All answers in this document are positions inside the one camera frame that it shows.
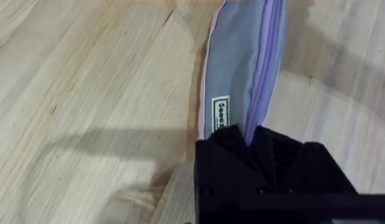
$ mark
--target lavender fabric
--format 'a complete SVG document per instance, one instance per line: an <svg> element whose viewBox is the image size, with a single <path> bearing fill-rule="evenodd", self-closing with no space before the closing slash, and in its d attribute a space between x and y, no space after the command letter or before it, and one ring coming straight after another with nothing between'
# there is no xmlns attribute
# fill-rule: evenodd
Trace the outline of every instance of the lavender fabric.
<svg viewBox="0 0 385 224"><path fill-rule="evenodd" d="M285 1L225 2L215 13L201 80L200 139L214 130L213 100L227 96L229 125L238 125L251 142L277 76L285 42Z"/></svg>
<svg viewBox="0 0 385 224"><path fill-rule="evenodd" d="M266 11L267 8L264 12L262 35L265 35L267 38L261 37L261 51L257 71L254 75L252 100L249 105L247 129L245 132L247 143L251 142L256 126L262 124L266 117L277 77L277 68L284 47L286 2L283 0L273 0L269 1L266 6L271 8L271 12L270 10Z"/></svg>
<svg viewBox="0 0 385 224"><path fill-rule="evenodd" d="M252 80L259 56L264 0L226 2L211 35L205 77L204 137L213 132L212 100L229 97L229 125L244 132Z"/></svg>

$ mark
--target fabric tag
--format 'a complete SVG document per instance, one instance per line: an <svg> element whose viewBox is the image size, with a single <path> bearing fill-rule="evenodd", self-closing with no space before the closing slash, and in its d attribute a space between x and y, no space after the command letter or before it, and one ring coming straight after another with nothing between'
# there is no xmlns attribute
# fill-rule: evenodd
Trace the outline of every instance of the fabric tag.
<svg viewBox="0 0 385 224"><path fill-rule="evenodd" d="M230 96L212 98L212 132L230 126Z"/></svg>

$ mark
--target pink fabric edge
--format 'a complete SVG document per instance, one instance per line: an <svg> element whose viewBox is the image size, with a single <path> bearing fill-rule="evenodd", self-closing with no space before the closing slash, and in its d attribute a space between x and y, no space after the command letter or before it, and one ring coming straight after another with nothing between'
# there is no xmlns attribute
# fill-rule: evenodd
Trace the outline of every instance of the pink fabric edge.
<svg viewBox="0 0 385 224"><path fill-rule="evenodd" d="M207 68L207 61L209 56L209 46L211 43L213 30L215 29L215 26L216 26L217 17L219 16L220 10L223 8L225 3L226 3L226 0L223 1L222 5L216 10L216 12L213 15L211 28L209 29L209 37L206 43L206 55L205 55L204 67L202 69L201 87L199 92L200 102L199 102L199 112L198 112L198 139L205 138L205 99L206 99L205 84L206 84L206 68Z"/></svg>

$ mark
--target purple fabric edge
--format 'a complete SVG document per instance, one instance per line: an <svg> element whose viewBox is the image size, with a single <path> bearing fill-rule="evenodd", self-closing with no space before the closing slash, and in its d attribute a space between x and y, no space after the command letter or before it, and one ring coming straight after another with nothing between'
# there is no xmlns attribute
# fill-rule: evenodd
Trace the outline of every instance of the purple fabric edge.
<svg viewBox="0 0 385 224"><path fill-rule="evenodd" d="M254 84L252 87L251 101L248 110L246 130L245 130L245 140L249 144L252 141L252 137L257 125L255 122L256 119L259 119L256 116L257 105L260 100L260 93L262 91L262 85L265 80L265 74L269 69L269 60L272 58L273 54L273 39L275 32L278 32L274 29L274 21L277 21L277 14L279 12L280 0L268 0L266 2L264 18L260 34L260 55L257 63L257 70L254 75Z"/></svg>

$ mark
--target light wood surface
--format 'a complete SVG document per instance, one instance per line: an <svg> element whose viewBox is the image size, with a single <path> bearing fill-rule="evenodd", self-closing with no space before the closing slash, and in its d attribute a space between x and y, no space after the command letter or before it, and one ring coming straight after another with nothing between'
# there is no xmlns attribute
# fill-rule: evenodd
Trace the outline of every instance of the light wood surface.
<svg viewBox="0 0 385 224"><path fill-rule="evenodd" d="M0 223L148 223L218 5L0 0Z"/></svg>
<svg viewBox="0 0 385 224"><path fill-rule="evenodd" d="M324 143L360 192L385 192L385 0L288 3L265 125ZM0 0L0 223L194 223L219 4Z"/></svg>

